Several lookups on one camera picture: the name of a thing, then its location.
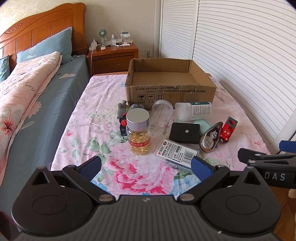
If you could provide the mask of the correction tape dispenser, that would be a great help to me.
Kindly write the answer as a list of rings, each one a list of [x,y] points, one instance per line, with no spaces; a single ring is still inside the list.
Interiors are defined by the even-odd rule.
[[[223,122],[219,121],[203,133],[199,141],[199,145],[202,151],[211,152],[215,149],[217,143],[220,140],[222,127]]]

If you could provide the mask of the clear pen refill case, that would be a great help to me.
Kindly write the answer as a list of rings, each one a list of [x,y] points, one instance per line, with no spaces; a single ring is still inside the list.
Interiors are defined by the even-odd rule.
[[[175,169],[184,169],[191,172],[191,161],[199,153],[199,150],[164,139],[159,143],[154,155]]]

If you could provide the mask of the black square device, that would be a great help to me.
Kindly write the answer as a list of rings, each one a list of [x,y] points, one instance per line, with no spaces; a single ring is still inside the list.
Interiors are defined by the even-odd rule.
[[[200,125],[195,123],[172,123],[169,140],[177,143],[199,144]]]

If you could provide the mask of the mint green round case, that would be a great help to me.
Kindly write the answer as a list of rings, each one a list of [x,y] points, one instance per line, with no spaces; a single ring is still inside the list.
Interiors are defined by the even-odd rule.
[[[202,136],[210,127],[211,125],[208,124],[203,119],[198,119],[194,121],[194,124],[200,125],[200,135]]]

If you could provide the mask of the black toy block red wheels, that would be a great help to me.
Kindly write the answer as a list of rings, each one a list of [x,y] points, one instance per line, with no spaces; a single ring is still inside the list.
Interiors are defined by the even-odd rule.
[[[120,122],[120,134],[122,136],[127,136],[126,127],[127,127],[127,120],[126,120],[126,113],[122,115],[119,119]]]

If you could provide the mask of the white medical cotton bottle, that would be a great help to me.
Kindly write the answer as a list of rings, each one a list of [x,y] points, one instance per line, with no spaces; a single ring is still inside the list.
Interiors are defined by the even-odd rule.
[[[181,121],[194,121],[212,114],[211,102],[178,102],[175,104],[176,115]]]

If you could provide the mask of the capsule jar with silver lid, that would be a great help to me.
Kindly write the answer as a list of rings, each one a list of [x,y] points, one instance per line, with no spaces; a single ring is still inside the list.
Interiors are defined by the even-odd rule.
[[[126,120],[130,150],[136,155],[147,154],[151,146],[149,112],[143,108],[129,110]]]

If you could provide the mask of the grey elephant toy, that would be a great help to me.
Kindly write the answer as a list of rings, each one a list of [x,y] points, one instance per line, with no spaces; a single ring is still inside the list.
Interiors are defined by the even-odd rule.
[[[119,120],[120,118],[123,117],[125,113],[127,113],[129,110],[135,109],[135,108],[144,108],[142,104],[132,104],[132,105],[127,105],[127,101],[123,100],[117,105],[117,119]]]

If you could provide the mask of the clear plastic jar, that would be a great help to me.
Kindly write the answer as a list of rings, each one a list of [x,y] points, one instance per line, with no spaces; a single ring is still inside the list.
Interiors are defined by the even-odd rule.
[[[158,137],[164,135],[173,115],[173,106],[166,100],[156,101],[149,114],[149,123],[151,125],[151,135]]]

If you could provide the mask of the blue bed sheet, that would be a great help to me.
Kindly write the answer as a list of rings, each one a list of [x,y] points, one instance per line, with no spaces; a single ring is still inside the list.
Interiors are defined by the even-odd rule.
[[[1,211],[11,216],[19,192],[38,166],[48,167],[70,115],[90,79],[85,55],[62,64],[15,137],[1,184]]]

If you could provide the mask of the floral pink table cloth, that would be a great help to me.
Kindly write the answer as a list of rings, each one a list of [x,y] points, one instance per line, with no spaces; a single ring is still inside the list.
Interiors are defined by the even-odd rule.
[[[51,170],[78,166],[96,155],[102,160],[102,168],[92,182],[116,197],[126,194],[179,196],[197,185],[199,179],[185,170],[170,167],[154,155],[158,144],[169,137],[169,131],[157,133],[152,149],[144,156],[132,153],[127,138],[120,134],[117,106],[126,99],[125,81],[125,74],[90,79],[67,123]],[[213,166],[225,165],[241,171],[245,165],[237,157],[240,148],[262,153],[268,153],[268,149],[241,106],[217,84],[213,113],[205,122],[211,126],[229,117],[238,122],[229,142],[219,143],[212,152],[199,152],[199,156]]]

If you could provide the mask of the pink floral quilt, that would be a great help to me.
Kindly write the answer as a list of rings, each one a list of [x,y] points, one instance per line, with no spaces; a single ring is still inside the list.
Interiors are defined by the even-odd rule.
[[[58,51],[21,62],[1,82],[1,181],[16,134],[61,62],[62,55]]]

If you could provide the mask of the brown cardboard box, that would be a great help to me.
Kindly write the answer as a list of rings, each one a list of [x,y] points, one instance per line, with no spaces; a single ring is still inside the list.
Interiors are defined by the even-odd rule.
[[[150,109],[158,100],[212,102],[216,85],[193,60],[143,58],[130,61],[125,92],[128,105]]]

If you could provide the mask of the wooden nightstand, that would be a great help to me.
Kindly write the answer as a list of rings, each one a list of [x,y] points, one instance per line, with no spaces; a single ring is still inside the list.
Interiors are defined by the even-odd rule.
[[[91,76],[127,72],[130,61],[138,58],[138,54],[139,49],[134,43],[127,47],[107,46],[105,50],[97,47],[87,54]]]

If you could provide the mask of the clear spray bottle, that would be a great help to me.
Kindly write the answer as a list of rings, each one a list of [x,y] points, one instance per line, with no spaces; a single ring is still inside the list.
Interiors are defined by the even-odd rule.
[[[114,34],[111,35],[111,45],[116,46],[116,39],[114,37]]]

